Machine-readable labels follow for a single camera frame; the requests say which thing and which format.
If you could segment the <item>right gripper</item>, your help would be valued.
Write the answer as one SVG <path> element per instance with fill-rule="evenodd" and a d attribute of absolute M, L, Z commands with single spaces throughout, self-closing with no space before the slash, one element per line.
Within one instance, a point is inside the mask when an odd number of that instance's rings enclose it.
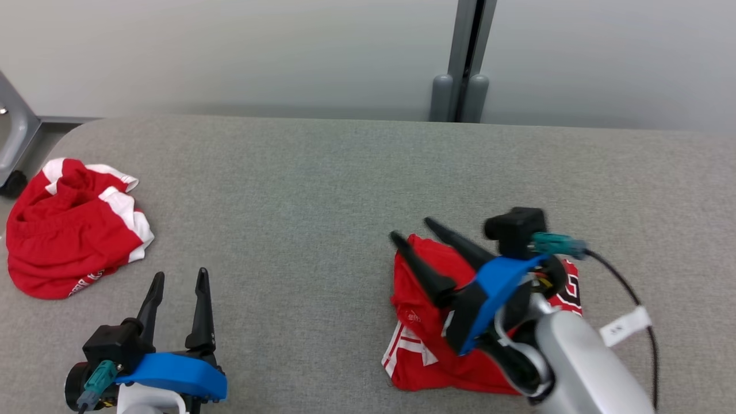
<path fill-rule="evenodd" d="M 425 225 L 441 242 L 455 249 L 475 271 L 496 258 L 432 217 L 425 218 Z M 459 355 L 458 351 L 470 333 L 486 294 L 474 283 L 475 278 L 455 292 L 457 283 L 421 259 L 402 234 L 392 231 L 390 239 L 434 307 L 450 306 L 443 336 Z M 560 293 L 565 285 L 567 273 L 561 260 L 550 256 L 523 277 L 511 298 L 497 310 L 487 330 L 477 337 L 473 350 L 486 353 L 508 383 L 526 398 L 544 398 L 554 385 L 554 372 L 539 350 L 535 330 L 544 317 L 555 312 L 549 299 Z"/>

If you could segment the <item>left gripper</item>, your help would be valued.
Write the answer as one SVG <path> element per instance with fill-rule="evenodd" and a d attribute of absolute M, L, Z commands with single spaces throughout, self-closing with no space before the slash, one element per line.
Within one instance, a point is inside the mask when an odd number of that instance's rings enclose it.
<path fill-rule="evenodd" d="M 153 346 L 157 311 L 163 298 L 164 283 L 165 273 L 157 272 L 137 313 L 137 319 L 142 326 L 137 340 L 139 345 Z M 187 351 L 170 353 L 205 360 L 223 372 L 213 354 L 216 350 L 216 335 L 214 332 L 209 272 L 204 267 L 199 269 L 194 290 L 197 303 L 195 304 L 191 333 L 186 337 Z M 145 347 L 143 349 L 144 356 L 157 353 Z M 83 391 L 85 382 L 90 378 L 96 367 L 97 365 L 91 365 L 86 360 L 75 364 L 68 373 L 64 385 L 64 395 L 67 406 L 73 412 L 77 412 L 76 401 Z M 117 376 L 129 375 L 132 372 L 125 372 L 121 365 L 118 365 Z M 132 382 L 118 385 L 114 380 L 114 383 L 103 392 L 97 406 L 87 412 L 99 412 L 105 408 L 114 408 L 116 412 L 200 412 L 202 406 L 207 403 L 219 403 L 219 401 L 202 400 L 198 397 Z"/>

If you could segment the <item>red basketball jersey number 23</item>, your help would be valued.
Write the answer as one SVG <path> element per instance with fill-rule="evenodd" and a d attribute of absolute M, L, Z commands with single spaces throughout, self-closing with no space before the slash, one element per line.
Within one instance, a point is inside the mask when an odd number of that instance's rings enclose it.
<path fill-rule="evenodd" d="M 410 234 L 407 241 L 421 259 L 441 275 L 452 278 L 457 285 L 465 286 L 473 279 L 475 273 L 470 265 L 451 247 L 417 234 Z M 561 262 L 567 273 L 567 285 L 550 298 L 549 303 L 582 317 L 578 268 L 568 259 L 561 259 Z M 395 387 L 413 392 L 452 387 L 519 395 L 495 362 L 483 352 L 476 349 L 465 356 L 454 354 L 441 336 L 445 314 L 431 304 L 398 252 L 394 260 L 391 302 L 398 322 L 381 363 Z"/>

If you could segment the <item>red shorts with white stripe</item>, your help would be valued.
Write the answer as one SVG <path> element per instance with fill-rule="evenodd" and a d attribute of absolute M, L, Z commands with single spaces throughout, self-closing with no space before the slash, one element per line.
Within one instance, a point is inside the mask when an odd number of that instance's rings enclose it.
<path fill-rule="evenodd" d="M 7 270 L 16 288 L 62 300 L 144 259 L 155 236 L 131 196 L 137 185 L 102 163 L 46 162 L 7 220 Z"/>

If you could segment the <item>black chair caster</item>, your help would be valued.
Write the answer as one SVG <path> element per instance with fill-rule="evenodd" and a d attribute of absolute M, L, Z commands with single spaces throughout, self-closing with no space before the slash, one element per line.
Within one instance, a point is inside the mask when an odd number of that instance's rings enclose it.
<path fill-rule="evenodd" d="M 28 178 L 20 170 L 14 170 L 6 182 L 0 186 L 0 197 L 10 200 L 17 199 L 28 185 Z"/>

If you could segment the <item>grey chair leg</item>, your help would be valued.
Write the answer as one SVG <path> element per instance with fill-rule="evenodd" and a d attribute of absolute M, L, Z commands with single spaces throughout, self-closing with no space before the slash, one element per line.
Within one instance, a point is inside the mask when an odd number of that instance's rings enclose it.
<path fill-rule="evenodd" d="M 24 98 L 0 71 L 0 111 L 2 110 L 6 110 L 10 116 L 10 129 L 5 143 L 0 145 L 0 186 L 15 171 L 41 124 Z"/>

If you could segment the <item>grey cylindrical post bumper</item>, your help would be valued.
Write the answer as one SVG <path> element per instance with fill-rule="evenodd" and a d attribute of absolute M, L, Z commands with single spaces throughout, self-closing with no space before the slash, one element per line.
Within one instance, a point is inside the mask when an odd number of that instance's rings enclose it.
<path fill-rule="evenodd" d="M 453 77 L 450 74 L 439 74 L 432 83 L 429 121 L 449 121 L 453 102 Z"/>
<path fill-rule="evenodd" d="M 474 74 L 468 79 L 463 95 L 460 121 L 481 123 L 488 88 L 489 78 L 483 74 Z"/>

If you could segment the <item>grey metal door post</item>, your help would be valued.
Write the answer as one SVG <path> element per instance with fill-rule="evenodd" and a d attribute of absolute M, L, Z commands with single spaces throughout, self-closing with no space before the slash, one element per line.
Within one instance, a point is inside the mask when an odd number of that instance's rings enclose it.
<path fill-rule="evenodd" d="M 490 29 L 499 0 L 458 0 L 447 73 L 453 77 L 449 121 L 460 121 L 468 79 L 482 74 Z"/>

